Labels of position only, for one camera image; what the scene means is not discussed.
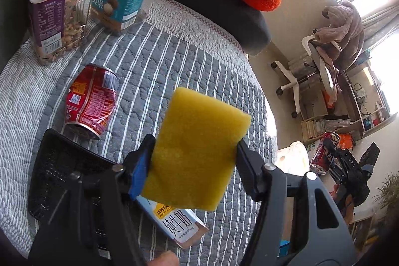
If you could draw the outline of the left operator hand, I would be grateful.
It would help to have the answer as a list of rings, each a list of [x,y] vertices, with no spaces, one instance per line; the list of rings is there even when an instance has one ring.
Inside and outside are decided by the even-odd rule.
[[[165,251],[153,260],[148,261],[147,266],[179,266],[179,258],[173,251]]]

